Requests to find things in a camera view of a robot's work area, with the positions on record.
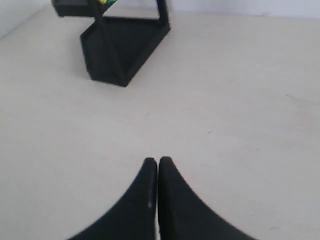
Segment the white floor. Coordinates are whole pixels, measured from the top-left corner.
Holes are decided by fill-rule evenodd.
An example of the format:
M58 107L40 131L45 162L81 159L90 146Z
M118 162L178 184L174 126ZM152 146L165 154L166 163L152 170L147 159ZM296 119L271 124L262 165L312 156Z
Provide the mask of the white floor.
M320 20L171 21L128 88L90 80L91 19L48 8L0 41L1 240L73 236L162 156L258 240L320 239Z

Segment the black mount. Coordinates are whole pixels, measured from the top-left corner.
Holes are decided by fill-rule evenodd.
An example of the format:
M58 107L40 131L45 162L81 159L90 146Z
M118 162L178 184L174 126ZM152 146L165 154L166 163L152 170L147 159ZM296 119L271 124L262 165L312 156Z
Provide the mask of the black mount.
M60 17L94 17L82 35L87 70L95 81L126 87L170 31L166 0L156 0L159 19L104 17L115 3L52 0Z

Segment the black curved part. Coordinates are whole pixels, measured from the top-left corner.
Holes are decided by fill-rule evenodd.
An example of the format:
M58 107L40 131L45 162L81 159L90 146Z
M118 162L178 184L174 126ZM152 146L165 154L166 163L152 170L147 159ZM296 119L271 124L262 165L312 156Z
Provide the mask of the black curved part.
M158 184L161 240L254 240L206 206L170 157L160 161Z
M158 167L148 158L119 202L70 240L155 240Z

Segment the white wall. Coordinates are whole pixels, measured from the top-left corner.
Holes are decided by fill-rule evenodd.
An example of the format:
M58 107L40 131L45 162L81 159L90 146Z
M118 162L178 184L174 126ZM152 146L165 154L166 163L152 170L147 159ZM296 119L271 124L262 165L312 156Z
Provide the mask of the white wall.
M48 3L49 0L0 0L0 39Z
M156 0L120 0L119 4L149 8ZM167 0L171 10L262 16L320 18L320 0Z

